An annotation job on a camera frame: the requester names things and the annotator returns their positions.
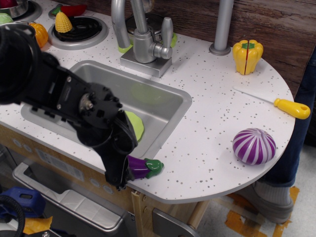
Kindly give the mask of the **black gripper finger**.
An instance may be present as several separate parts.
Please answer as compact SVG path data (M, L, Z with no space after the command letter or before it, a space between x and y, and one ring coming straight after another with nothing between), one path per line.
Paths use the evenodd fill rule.
M123 191L126 189L126 185L128 184L127 181L123 181L123 182L116 182L115 183L115 188L118 190L118 191Z
M135 180L135 176L134 176L131 168L129 167L129 160L128 160L128 158L126 158L125 161L124 161L123 179L124 179L125 182L134 181Z

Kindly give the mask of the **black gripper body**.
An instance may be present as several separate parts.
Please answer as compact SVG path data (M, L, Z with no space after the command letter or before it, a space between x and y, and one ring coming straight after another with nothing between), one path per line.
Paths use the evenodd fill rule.
M112 186L116 182L123 182L124 161L138 145L133 128L127 124L124 111L119 111L109 129L77 126L76 132L79 141L100 156L106 181Z

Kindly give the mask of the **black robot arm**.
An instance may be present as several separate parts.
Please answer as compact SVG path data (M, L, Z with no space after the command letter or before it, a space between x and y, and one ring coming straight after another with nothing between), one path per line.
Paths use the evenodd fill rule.
M42 52L29 25L0 27L0 102L26 103L63 118L79 141L100 156L106 181L117 190L134 179L127 157L138 143L119 99L109 88L84 81Z

